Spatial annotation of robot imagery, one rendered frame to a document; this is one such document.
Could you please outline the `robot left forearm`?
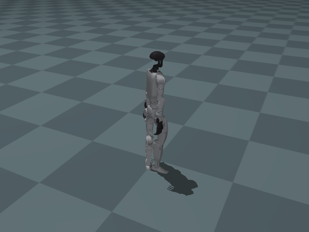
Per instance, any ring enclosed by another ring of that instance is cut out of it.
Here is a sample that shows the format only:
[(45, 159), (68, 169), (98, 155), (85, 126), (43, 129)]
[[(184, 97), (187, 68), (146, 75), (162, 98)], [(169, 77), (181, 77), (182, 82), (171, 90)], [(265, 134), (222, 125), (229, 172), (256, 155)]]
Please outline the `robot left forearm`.
[(147, 97), (147, 90), (145, 90), (145, 94), (146, 94), (146, 98), (145, 98), (145, 102), (146, 102), (146, 106), (150, 105), (150, 100)]

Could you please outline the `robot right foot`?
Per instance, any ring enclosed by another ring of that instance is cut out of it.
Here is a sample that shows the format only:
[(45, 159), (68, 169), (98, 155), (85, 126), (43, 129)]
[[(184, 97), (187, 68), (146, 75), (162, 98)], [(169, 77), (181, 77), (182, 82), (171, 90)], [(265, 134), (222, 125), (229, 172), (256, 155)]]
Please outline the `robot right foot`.
[(160, 173), (164, 173), (164, 174), (167, 174), (167, 173), (168, 173), (168, 171), (165, 170), (165, 169), (163, 169), (161, 166), (159, 166), (158, 168), (155, 168), (155, 165), (152, 165), (152, 166), (151, 166), (151, 169), (152, 169), (152, 170), (155, 170), (155, 171), (158, 171), (158, 172), (160, 172)]

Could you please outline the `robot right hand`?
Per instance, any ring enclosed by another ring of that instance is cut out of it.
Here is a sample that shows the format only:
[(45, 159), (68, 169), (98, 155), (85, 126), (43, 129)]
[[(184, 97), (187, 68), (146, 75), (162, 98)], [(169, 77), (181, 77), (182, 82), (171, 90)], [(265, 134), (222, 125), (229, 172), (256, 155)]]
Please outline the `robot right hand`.
[(159, 118), (156, 119), (156, 123), (157, 123), (157, 131), (156, 134), (154, 135), (159, 135), (160, 133), (162, 133), (162, 129), (163, 129), (163, 121), (159, 122)]

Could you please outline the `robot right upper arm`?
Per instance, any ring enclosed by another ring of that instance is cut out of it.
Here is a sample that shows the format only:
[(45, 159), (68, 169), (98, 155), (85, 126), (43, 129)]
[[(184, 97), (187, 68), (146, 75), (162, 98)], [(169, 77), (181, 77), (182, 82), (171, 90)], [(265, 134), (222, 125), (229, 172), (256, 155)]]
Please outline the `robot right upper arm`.
[(164, 93), (165, 78), (162, 75), (157, 75), (155, 82), (157, 85), (157, 102), (159, 102), (161, 98), (164, 98), (162, 95)]

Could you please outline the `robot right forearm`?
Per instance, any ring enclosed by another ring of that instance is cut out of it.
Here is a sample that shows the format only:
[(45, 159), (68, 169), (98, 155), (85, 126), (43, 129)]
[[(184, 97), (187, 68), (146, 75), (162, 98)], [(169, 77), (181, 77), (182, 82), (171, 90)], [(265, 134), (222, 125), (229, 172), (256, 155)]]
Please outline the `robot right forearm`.
[(163, 108), (164, 108), (164, 104), (165, 104), (165, 99), (161, 98), (158, 102), (157, 107), (157, 111), (156, 111), (156, 119), (159, 118), (159, 122), (163, 121)]

